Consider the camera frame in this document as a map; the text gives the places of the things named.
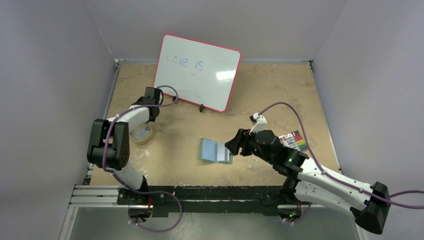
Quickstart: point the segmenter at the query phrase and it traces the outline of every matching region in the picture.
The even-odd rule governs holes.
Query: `wooden tabletop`
[[[128,109],[146,87],[153,86],[156,64],[124,64],[113,92],[108,118]],[[171,102],[165,97],[164,103]],[[249,116],[274,102],[287,102],[300,114],[318,161],[337,171],[338,165],[314,78],[305,64],[241,64],[225,112],[187,102],[162,107],[149,125],[153,137],[138,145],[130,140],[130,162],[149,185],[279,186],[285,177],[255,156],[234,156],[232,164],[199,160],[200,139],[227,142],[240,128],[250,129]],[[301,128],[294,113],[277,105],[263,114],[267,128],[281,136]],[[91,185],[119,185],[95,168]]]

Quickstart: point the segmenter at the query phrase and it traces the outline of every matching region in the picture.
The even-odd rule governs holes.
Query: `whiteboard border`
[[[242,61],[242,52],[240,52],[237,49],[231,48],[231,47],[221,46],[221,45],[218,45],[218,44],[213,44],[213,43],[209,43],[209,42],[205,42],[205,41],[199,41],[199,40],[196,40],[196,39],[192,39],[192,38],[188,38],[188,37],[183,37],[183,36],[175,35],[175,34],[172,34],[172,33],[166,33],[162,37],[162,44],[160,45],[159,57],[157,57],[157,65],[156,65],[156,72],[154,73],[153,87],[155,86],[156,75],[158,73],[159,60],[161,58],[161,53],[162,53],[162,46],[164,44],[164,38],[166,36],[172,36],[172,37],[177,37],[177,38],[181,38],[181,39],[187,39],[187,40],[190,40],[190,41],[198,42],[198,43],[201,43],[201,44],[212,45],[212,46],[219,47],[219,48],[222,48],[222,49],[232,50],[232,51],[238,52],[238,54],[240,54],[240,58],[238,59],[237,68],[235,69],[234,79],[232,80],[231,88],[229,90],[229,95],[228,95],[228,98],[226,100],[226,104],[225,104],[224,110],[221,111],[221,110],[218,110],[218,109],[215,109],[215,108],[212,108],[212,107],[204,106],[205,109],[210,109],[210,110],[213,110],[213,111],[216,111],[216,112],[220,112],[220,113],[225,112],[227,110],[227,108],[228,108],[228,103],[230,102],[231,94],[233,93],[233,87],[234,87],[234,82],[236,81],[237,73],[239,72],[240,62]],[[167,95],[167,96],[173,97],[173,95],[171,95],[171,94],[167,94],[167,93],[164,93],[164,94]],[[186,100],[184,98],[180,98],[179,97],[178,99],[179,100],[182,100],[184,102],[187,102],[187,103],[191,103],[191,104],[197,105],[197,106],[200,106],[201,105],[199,103],[192,102],[192,101]]]

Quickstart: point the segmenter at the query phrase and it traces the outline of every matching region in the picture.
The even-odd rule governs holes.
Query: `white wall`
[[[59,237],[114,61],[83,0],[0,1],[2,240]]]
[[[314,59],[347,0],[86,1],[115,58],[157,62],[172,33],[269,62]]]
[[[343,173],[391,193],[424,189],[423,23],[422,0],[349,0],[313,65]],[[371,239],[423,239],[423,226],[424,210],[392,206]]]

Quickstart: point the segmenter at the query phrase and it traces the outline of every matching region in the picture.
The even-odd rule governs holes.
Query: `table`
[[[128,109],[155,78],[156,64],[126,63],[122,66],[108,111],[108,118]],[[164,103],[172,101],[166,96]],[[299,112],[318,161],[339,170],[333,143],[309,64],[241,64],[225,112],[204,109],[179,101],[162,107],[149,123],[154,136],[146,144],[130,141],[130,162],[158,186],[280,186],[285,177],[256,156],[234,156],[233,164],[199,160],[200,139],[227,142],[240,128],[249,129],[249,116],[274,102],[287,102]],[[301,132],[294,113],[278,105],[263,114],[267,128],[277,136]],[[119,183],[95,168],[90,185]]]

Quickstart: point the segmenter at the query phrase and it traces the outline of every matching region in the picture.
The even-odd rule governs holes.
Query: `whiteboard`
[[[153,86],[172,86],[179,99],[224,112],[240,59],[238,50],[166,34]],[[162,90],[175,95],[171,89]]]

